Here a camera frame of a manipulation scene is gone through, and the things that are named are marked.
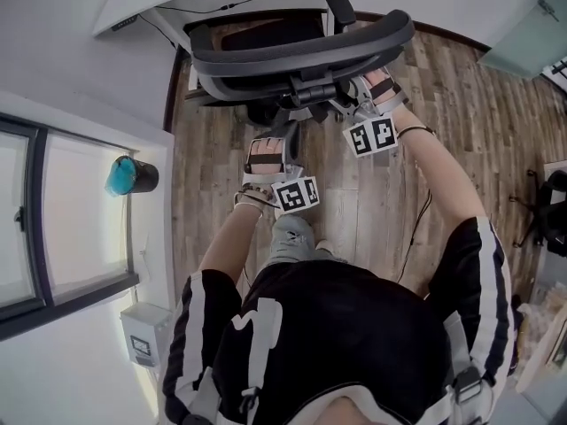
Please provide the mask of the person's right forearm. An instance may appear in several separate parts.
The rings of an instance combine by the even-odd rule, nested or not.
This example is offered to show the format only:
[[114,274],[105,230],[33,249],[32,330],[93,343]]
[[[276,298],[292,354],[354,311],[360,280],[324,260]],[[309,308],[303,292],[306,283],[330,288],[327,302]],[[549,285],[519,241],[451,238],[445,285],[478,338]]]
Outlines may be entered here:
[[[408,126],[425,126],[405,106],[393,111],[393,122],[398,132]],[[486,216],[470,177],[437,137],[417,130],[401,141],[421,169],[448,232],[468,219]]]

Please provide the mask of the person's right hand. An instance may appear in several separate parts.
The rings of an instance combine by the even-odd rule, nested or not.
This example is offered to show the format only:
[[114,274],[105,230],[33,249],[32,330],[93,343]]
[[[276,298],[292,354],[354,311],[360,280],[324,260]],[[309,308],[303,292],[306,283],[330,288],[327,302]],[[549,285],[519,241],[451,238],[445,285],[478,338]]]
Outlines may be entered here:
[[370,95],[375,104],[381,104],[395,96],[392,77],[383,70],[377,69],[369,72],[364,76],[364,79],[368,83]]

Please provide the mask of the black framed window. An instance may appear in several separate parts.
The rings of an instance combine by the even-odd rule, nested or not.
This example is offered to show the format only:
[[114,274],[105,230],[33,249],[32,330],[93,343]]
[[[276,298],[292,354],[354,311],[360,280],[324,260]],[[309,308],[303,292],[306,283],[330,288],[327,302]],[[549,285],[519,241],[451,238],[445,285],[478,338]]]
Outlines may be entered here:
[[130,152],[0,112],[0,342],[138,284],[131,200],[105,188]]

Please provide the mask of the black office chair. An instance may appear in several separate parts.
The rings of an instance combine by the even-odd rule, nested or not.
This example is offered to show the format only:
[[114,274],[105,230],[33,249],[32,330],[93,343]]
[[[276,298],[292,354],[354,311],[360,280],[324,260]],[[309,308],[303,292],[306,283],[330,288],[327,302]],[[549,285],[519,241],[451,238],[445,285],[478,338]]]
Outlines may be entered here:
[[243,105],[251,124],[277,125],[279,112],[308,109],[321,122],[334,112],[330,100],[355,104],[350,80],[395,60],[415,35],[410,16],[393,10],[355,27],[349,0],[325,0],[333,18],[326,35],[316,19],[280,19],[225,36],[214,47],[209,26],[189,33],[188,98],[199,106]]

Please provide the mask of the black swivel chair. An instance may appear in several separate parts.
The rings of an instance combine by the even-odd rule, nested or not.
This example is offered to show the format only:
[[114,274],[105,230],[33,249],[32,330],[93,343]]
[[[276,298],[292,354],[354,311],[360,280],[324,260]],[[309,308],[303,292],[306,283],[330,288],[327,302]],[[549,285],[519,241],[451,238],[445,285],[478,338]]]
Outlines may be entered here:
[[535,202],[528,204],[518,196],[509,196],[509,202],[519,203],[532,215],[528,229],[522,239],[513,243],[515,248],[524,246],[530,235],[533,244],[548,244],[548,250],[555,255],[567,258],[567,173],[555,170],[547,180],[540,183],[538,174],[531,169],[526,171],[533,178]]

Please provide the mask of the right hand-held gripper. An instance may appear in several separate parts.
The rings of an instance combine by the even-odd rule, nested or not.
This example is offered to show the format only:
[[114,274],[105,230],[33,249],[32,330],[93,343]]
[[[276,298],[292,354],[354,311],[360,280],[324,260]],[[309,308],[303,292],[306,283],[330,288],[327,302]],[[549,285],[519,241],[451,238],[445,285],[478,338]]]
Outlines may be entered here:
[[[381,70],[389,73],[385,67]],[[368,83],[363,77],[350,80],[349,93],[355,99],[355,104],[342,105],[336,100],[330,100],[333,111],[350,122],[350,126],[343,130],[343,137],[356,158],[378,154],[398,146],[393,111],[407,104],[408,97],[399,83],[392,80],[395,96],[381,104],[373,102]]]

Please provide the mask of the frosted glass panel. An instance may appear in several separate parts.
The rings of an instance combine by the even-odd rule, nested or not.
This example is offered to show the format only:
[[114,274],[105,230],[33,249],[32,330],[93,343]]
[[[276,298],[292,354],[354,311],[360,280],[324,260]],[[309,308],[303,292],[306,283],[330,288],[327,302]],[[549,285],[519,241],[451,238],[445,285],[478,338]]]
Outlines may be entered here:
[[537,0],[479,61],[523,79],[567,58],[567,0]]

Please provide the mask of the black metal rack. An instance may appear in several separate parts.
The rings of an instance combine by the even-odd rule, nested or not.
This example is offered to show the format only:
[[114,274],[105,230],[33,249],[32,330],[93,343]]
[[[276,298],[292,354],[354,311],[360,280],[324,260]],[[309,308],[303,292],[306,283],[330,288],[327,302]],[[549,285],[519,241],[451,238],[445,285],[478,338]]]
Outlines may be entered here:
[[567,57],[550,66],[545,66],[541,75],[567,94]]

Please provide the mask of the person's black striped shirt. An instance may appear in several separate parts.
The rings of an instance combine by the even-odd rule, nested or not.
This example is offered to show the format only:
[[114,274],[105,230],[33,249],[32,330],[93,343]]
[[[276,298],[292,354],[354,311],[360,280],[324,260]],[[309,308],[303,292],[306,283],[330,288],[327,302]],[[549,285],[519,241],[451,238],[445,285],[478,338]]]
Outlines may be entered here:
[[330,260],[265,267],[241,297],[192,274],[162,378],[174,425],[311,425],[338,397],[396,425],[479,425],[513,352],[509,267],[489,219],[462,222],[427,297]]

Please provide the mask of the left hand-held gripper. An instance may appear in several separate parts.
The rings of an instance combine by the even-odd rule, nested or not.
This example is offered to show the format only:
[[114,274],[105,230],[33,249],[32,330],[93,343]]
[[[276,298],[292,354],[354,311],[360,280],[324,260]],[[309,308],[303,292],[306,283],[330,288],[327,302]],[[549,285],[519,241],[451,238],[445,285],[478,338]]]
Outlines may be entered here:
[[314,176],[306,176],[297,163],[300,148],[300,124],[289,120],[284,135],[261,135],[262,138],[283,139],[282,170],[277,174],[252,174],[248,151],[242,180],[242,197],[250,197],[283,213],[298,213],[319,204],[319,192]]

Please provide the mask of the person's left forearm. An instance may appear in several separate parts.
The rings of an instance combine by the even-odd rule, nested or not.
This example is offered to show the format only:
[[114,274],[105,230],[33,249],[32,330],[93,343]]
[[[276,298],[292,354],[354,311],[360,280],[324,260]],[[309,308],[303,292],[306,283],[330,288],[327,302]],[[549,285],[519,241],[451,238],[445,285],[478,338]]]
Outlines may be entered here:
[[199,270],[215,270],[237,283],[245,268],[252,238],[262,213],[251,206],[234,208],[209,245]]

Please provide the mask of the white paper box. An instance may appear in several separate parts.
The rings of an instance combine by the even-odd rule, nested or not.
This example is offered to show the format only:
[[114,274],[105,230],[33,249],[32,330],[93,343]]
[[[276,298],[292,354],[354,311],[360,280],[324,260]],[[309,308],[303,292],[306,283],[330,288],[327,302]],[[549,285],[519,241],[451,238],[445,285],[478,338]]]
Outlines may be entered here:
[[172,314],[161,307],[136,302],[120,312],[120,322],[130,360],[157,369],[167,346]]

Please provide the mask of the thin silver bangle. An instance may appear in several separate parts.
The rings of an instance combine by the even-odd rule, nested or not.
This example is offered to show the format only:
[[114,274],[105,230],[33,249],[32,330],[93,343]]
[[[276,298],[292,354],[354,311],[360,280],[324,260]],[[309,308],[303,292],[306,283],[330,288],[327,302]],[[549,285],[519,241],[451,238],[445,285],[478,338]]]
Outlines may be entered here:
[[250,197],[242,197],[239,201],[236,201],[234,208],[237,208],[239,206],[251,206],[257,209],[260,213],[263,213],[265,210],[265,205],[262,202],[253,200]]

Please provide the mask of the black wrist band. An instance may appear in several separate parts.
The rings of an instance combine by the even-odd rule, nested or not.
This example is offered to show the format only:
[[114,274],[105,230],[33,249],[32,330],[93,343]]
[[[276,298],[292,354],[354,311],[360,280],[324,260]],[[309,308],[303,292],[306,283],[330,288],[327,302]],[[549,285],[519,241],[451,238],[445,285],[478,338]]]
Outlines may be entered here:
[[405,134],[407,134],[411,131],[417,131],[417,130],[424,131],[424,132],[436,137],[435,131],[433,131],[430,127],[423,126],[423,125],[422,126],[414,125],[414,126],[405,127],[401,131],[398,132],[397,137],[401,138]]

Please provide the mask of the person's left hand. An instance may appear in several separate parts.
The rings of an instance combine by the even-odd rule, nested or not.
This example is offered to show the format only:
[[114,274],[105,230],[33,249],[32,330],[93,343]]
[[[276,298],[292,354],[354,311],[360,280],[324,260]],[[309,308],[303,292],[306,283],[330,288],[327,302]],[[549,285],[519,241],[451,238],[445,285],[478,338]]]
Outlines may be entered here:
[[282,170],[284,140],[256,139],[251,143],[248,163],[252,174],[277,174]]

